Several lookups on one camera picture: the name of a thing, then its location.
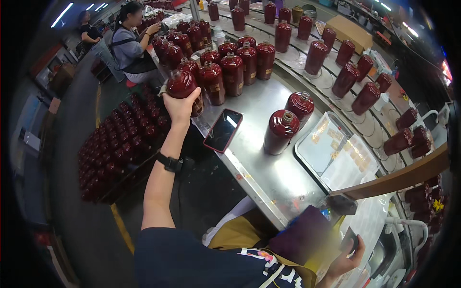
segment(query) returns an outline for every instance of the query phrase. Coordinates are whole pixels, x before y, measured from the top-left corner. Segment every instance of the woman in gray shirt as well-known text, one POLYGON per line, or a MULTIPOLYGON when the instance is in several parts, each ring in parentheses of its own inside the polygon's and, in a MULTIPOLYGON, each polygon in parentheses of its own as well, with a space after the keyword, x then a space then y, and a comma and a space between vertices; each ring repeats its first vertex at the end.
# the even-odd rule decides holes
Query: woman in gray shirt
POLYGON ((138 37, 133 27, 142 23, 143 5, 132 1, 122 5, 115 24, 112 49, 118 65, 127 78, 134 83, 146 82, 154 76, 156 66, 146 48, 151 35, 160 30, 160 23, 149 26, 138 37))

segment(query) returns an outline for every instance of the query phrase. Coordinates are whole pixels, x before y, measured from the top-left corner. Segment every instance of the hand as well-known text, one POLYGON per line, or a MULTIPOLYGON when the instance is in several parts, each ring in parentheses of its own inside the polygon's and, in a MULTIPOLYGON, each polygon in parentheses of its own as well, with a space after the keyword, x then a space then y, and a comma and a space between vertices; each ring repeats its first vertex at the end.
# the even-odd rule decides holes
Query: hand
POLYGON ((365 244, 363 243, 362 237, 357 235, 358 245, 357 249, 353 256, 350 259, 347 258, 348 253, 354 245, 354 241, 350 239, 350 243, 347 245, 344 252, 341 253, 330 265, 330 268, 326 272, 325 277, 330 279, 336 279, 344 273, 351 271, 352 269, 358 267, 362 261, 363 253, 365 252, 365 244))
POLYGON ((162 27, 162 24, 160 22, 152 24, 147 28, 146 33, 149 34, 149 36, 150 36, 152 34, 157 33, 160 30, 161 27, 162 27))
POLYGON ((186 125, 189 127, 192 103, 200 95, 200 87, 197 87, 187 98, 176 99, 163 93, 165 107, 171 117, 171 125, 186 125))

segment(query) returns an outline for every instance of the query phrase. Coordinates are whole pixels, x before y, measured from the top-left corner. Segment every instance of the smartphone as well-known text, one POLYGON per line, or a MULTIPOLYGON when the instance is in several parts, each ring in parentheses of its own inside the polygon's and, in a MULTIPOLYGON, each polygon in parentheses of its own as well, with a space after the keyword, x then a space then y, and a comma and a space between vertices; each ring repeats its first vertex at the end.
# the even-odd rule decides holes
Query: smartphone
POLYGON ((243 115, 230 109, 224 109, 214 122, 210 132, 203 141, 203 145, 216 152, 224 153, 235 134, 243 115))

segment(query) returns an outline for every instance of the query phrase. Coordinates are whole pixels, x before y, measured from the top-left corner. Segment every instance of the jeans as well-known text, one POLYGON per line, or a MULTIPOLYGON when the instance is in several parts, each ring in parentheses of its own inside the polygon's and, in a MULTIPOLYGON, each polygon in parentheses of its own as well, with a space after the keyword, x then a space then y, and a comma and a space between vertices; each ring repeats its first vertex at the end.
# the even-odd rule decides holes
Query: jeans
POLYGON ((93 47, 91 47, 91 51, 93 51, 93 53, 97 57, 101 58, 101 60, 107 65, 117 82, 120 83, 125 79, 125 74, 123 71, 118 69, 117 61, 112 56, 109 48, 107 48, 104 39, 101 39, 98 43, 94 44, 93 47))

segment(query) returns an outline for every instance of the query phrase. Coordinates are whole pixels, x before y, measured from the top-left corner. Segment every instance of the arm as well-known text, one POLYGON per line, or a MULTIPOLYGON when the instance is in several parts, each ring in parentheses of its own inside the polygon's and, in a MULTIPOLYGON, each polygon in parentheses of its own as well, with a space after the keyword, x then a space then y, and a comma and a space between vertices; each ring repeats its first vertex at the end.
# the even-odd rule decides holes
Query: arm
POLYGON ((319 283, 315 286, 316 288, 330 288, 334 281, 340 277, 342 274, 351 271, 354 268, 359 267, 360 262, 362 261, 363 253, 365 252, 365 244, 363 243, 362 237, 357 235, 357 249, 355 253, 350 258, 347 258, 349 251, 354 245, 354 241, 350 239, 350 243, 345 248, 344 252, 341 253, 330 265, 325 276, 319 283))
MULTIPOLYGON (((200 88, 195 89, 186 99, 175 99, 163 93, 165 107, 171 117, 171 129, 160 149, 166 157, 179 158, 190 125, 192 103, 199 95, 200 88)), ((156 161, 144 192, 141 230, 149 227, 175 228, 170 212, 173 181, 174 173, 165 170, 165 166, 156 161)))

